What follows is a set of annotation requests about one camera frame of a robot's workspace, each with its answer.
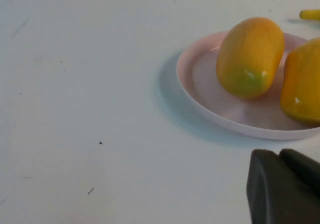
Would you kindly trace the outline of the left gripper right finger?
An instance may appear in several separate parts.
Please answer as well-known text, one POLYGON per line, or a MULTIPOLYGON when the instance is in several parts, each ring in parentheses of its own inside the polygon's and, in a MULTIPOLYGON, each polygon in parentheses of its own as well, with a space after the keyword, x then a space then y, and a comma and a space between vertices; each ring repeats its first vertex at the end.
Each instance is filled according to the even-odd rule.
POLYGON ((320 164, 318 162, 293 149, 282 149, 279 157, 314 193, 320 192, 320 164))

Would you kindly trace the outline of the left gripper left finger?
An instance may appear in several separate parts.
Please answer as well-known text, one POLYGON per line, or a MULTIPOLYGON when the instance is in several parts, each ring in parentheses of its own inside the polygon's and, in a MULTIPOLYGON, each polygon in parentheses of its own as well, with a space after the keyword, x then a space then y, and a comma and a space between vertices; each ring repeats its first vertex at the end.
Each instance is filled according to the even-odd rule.
POLYGON ((320 222, 320 193, 314 193, 272 151, 252 151, 246 195, 253 224, 320 222))

